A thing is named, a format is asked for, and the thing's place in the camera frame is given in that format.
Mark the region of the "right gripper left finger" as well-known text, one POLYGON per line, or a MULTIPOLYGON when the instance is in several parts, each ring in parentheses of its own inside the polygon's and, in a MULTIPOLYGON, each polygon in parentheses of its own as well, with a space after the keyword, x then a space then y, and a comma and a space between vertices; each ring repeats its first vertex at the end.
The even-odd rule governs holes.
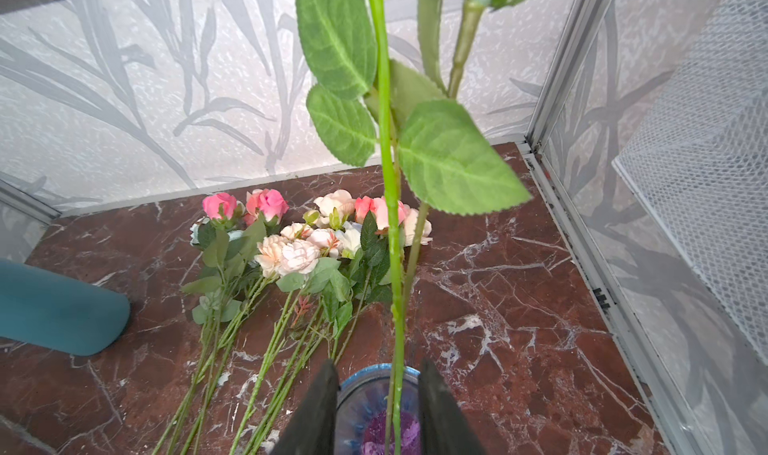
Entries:
POLYGON ((271 454, 333 454, 339 390, 338 372, 327 359, 271 454))

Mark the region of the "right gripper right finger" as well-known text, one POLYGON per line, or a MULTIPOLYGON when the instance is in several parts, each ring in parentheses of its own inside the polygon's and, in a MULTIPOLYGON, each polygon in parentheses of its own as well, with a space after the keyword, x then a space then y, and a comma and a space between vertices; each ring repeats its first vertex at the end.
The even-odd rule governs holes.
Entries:
POLYGON ((418 376, 421 453, 485 454, 436 365, 425 358, 418 376))

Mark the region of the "blue purple glass vase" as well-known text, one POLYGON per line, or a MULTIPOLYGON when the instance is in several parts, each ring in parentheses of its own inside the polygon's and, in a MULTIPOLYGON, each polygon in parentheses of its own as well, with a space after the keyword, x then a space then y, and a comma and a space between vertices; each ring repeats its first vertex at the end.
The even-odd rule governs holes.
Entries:
MULTIPOLYGON (((356 372, 341 384, 336 413, 336 454, 394 452, 392 444, 385 444, 390 375, 390 364, 377 364, 356 372)), ((421 453, 418 376, 417 370, 405 369, 401 396, 403 454, 421 453)))

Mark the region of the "cream peach flower stem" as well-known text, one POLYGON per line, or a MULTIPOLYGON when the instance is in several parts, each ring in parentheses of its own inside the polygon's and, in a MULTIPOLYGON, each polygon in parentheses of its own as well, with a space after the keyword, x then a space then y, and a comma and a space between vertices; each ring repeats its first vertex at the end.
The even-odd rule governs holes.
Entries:
POLYGON ((283 293, 283 305, 231 453, 255 454, 268 439, 301 370, 321 347, 339 360, 370 287, 370 270, 355 223, 355 198, 339 189, 316 198, 298 222, 280 223, 287 203, 276 190, 249 195, 250 212, 277 227, 258 244, 254 258, 261 286, 283 293))

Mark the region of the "white rose stem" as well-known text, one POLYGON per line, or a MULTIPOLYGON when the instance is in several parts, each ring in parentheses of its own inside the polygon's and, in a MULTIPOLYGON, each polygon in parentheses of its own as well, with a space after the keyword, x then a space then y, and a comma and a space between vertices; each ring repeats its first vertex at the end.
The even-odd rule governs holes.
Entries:
POLYGON ((418 0, 423 69, 414 74, 391 59, 384 0, 296 0, 316 80, 306 105, 321 141, 347 165, 381 157, 394 323, 385 425, 392 454, 404 446, 407 307, 428 212, 487 214, 530 199, 457 99, 482 15, 525 1, 418 0))

